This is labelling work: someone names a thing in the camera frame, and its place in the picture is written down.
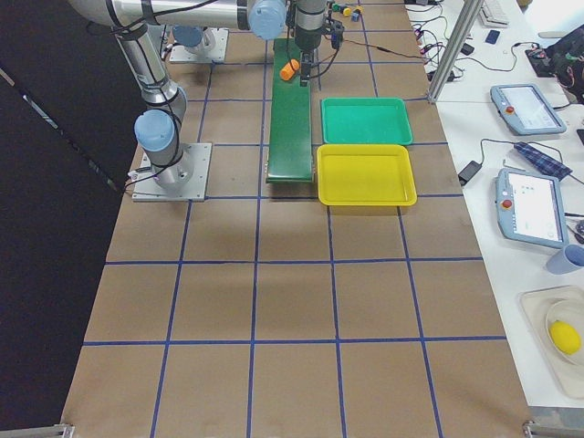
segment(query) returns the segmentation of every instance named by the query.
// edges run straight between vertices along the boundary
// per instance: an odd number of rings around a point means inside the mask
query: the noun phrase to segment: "end effector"
[[[287,14],[287,25],[294,28],[294,41],[300,49],[300,85],[305,87],[310,80],[314,65],[314,51],[320,46],[323,35],[330,35],[331,45],[340,49],[344,27],[340,21],[326,14],[328,0],[291,0]]]

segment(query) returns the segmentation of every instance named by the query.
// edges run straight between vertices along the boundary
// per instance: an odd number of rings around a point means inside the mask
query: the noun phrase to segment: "white tray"
[[[584,303],[584,290],[576,286],[553,287],[527,292],[521,295],[520,301],[531,331],[561,390],[574,399],[584,399],[584,367],[562,358],[548,336],[546,314],[551,306],[564,299],[576,299]]]

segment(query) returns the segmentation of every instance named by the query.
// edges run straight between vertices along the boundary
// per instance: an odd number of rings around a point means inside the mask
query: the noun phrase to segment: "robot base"
[[[211,162],[211,143],[189,143],[184,144],[184,153],[188,153],[193,161],[193,175],[177,191],[169,191],[150,178],[145,181],[136,182],[136,188],[132,194],[132,200],[140,202],[169,202],[169,201],[204,201],[207,189],[207,178],[209,176],[209,164]],[[144,154],[141,162],[142,167],[150,166],[150,160]],[[141,178],[148,178],[152,172],[141,173]]]
[[[227,38],[229,31],[227,29],[211,29],[215,38],[215,46],[209,51],[201,53],[191,53],[183,46],[172,48],[169,61],[172,64],[221,64],[225,61],[225,52],[227,51]]]

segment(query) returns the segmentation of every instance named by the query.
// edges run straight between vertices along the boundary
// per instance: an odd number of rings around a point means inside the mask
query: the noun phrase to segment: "blue cup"
[[[553,255],[546,263],[552,274],[567,274],[584,266],[584,248],[579,245],[567,245]]]

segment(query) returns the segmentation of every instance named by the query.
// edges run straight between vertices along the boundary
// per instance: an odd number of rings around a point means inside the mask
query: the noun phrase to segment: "blue joint cap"
[[[159,109],[149,109],[134,123],[134,133],[138,142],[148,152],[162,151],[174,138],[174,124],[171,116]]]
[[[249,13],[249,27],[264,40],[278,37],[286,23],[286,6],[282,0],[258,0]]]
[[[203,41],[203,30],[200,27],[173,26],[172,34],[176,42],[185,47],[197,47]]]

